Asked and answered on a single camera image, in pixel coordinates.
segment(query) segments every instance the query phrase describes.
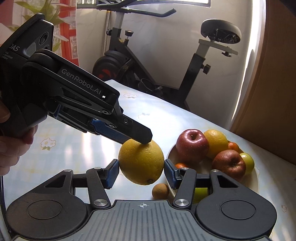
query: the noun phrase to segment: exercise bike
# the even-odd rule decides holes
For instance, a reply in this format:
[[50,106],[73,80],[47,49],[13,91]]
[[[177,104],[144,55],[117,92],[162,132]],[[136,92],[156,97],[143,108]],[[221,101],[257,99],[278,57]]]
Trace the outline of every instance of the exercise bike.
[[238,55],[237,51],[215,42],[236,44],[241,40],[241,31],[234,24],[224,20],[205,20],[201,25],[201,34],[205,38],[208,37],[210,41],[199,39],[198,49],[193,54],[179,89],[157,85],[155,80],[127,46],[128,37],[131,37],[133,32],[127,30],[125,32],[127,38],[125,40],[120,38],[123,17],[125,13],[130,12],[156,17],[167,17],[175,13],[176,10],[171,9],[164,14],[157,14],[127,7],[128,5],[135,4],[135,1],[123,0],[109,4],[98,2],[99,4],[96,5],[96,8],[100,10],[115,11],[116,20],[113,29],[108,30],[106,33],[111,36],[109,50],[103,57],[96,61],[92,74],[103,81],[114,79],[128,87],[160,97],[176,106],[189,110],[186,104],[186,98],[200,69],[205,74],[208,74],[211,68],[208,64],[204,65],[205,56],[209,48],[213,47],[222,50],[222,54],[226,57],[231,57],[231,54]]

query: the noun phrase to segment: adjustment knob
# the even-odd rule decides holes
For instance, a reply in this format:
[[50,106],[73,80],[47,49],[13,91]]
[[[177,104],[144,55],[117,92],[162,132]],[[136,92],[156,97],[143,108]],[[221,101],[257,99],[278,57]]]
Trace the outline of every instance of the adjustment knob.
[[111,33],[112,33],[112,29],[108,29],[108,30],[106,31],[106,34],[107,34],[108,36],[111,36]]
[[131,36],[133,35],[133,31],[131,31],[131,30],[126,30],[125,35],[126,35],[127,37],[131,37]]
[[204,67],[203,67],[203,72],[205,73],[205,74],[208,74],[208,72],[210,71],[210,69],[211,69],[211,66],[210,65],[208,65],[208,64],[206,64]]

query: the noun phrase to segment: green fruit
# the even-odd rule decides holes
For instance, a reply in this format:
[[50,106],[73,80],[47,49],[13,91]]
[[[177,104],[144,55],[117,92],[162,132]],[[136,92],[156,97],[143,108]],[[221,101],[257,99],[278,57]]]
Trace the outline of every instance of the green fruit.
[[245,164],[246,164],[246,174],[251,174],[251,172],[253,171],[254,169],[254,166],[255,166],[255,163],[254,163],[254,160],[253,158],[247,154],[247,153],[240,153],[242,159],[244,160]]
[[199,203],[208,196],[207,188],[195,188],[193,203]]

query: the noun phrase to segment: metal screw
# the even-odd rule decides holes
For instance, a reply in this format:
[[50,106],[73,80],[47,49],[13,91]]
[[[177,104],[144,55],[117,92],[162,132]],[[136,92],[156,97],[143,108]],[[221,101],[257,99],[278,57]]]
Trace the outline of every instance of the metal screw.
[[96,205],[98,207],[103,207],[103,206],[106,206],[107,204],[108,204],[108,201],[105,199],[94,200],[94,205]]
[[175,204],[177,206],[184,207],[184,206],[187,206],[189,204],[189,201],[186,200],[186,199],[178,199],[178,200],[175,201]]

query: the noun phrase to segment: fruit plate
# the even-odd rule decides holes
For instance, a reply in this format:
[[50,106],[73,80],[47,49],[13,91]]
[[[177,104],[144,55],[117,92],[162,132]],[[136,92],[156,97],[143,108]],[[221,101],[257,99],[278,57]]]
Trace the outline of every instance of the fruit plate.
[[[176,145],[174,145],[170,149],[167,159],[170,159],[174,165],[181,162],[178,160]],[[195,169],[197,173],[209,174],[211,170],[211,165],[212,165],[212,160],[206,157],[200,163],[196,164],[195,166],[191,166],[191,168]],[[240,183],[250,188],[254,192],[259,193],[259,182],[258,182],[258,176],[255,171],[255,168],[253,169],[251,174],[245,175]],[[170,185],[168,186],[171,194],[175,196],[178,190],[173,190],[171,189]]]

